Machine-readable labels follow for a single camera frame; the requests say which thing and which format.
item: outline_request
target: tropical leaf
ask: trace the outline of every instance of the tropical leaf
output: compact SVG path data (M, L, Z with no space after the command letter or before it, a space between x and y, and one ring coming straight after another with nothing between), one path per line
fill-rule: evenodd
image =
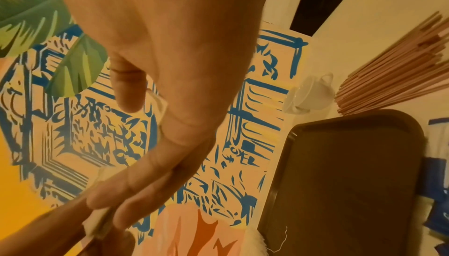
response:
M45 92L57 97L80 93L96 81L107 60L103 46L81 35L62 59Z
M17 56L72 25L62 0L0 0L0 58Z

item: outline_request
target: monstera leaf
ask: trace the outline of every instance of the monstera leaf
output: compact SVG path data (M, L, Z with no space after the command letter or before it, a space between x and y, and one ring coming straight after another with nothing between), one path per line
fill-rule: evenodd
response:
M62 0L0 0L0 58L17 56L73 24Z
M81 35L62 59L45 92L57 97L80 93L96 81L107 60L103 46Z

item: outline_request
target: brown tray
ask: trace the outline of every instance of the brown tray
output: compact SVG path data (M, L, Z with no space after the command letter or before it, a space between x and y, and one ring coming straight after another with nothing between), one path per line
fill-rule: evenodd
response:
M403 255L424 146L395 110L295 126L258 227L267 246L288 227L276 256Z

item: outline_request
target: painted leaf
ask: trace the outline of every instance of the painted leaf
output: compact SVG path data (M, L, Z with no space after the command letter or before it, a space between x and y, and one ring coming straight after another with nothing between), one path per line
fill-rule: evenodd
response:
M62 0L0 0L0 58L17 56L72 25Z
M80 93L96 81L107 60L103 46L81 35L62 59L45 92L57 97Z

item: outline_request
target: painted artwork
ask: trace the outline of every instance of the painted artwork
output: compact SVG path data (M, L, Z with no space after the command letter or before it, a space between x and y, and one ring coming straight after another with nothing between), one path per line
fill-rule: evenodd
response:
M132 165L156 144L158 113L149 99L137 113L120 110L107 56L99 56L101 71L81 93L61 97L46 91L58 70L77 66L70 59L77 52L98 48L86 40L71 24L0 60L0 238L80 194L101 167ZM132 226L138 240L134 255L238 255L260 191L269 186L264 179L274 149L283 144L282 101L299 83L309 40L262 25L217 143L164 206ZM148 88L157 94L151 78Z

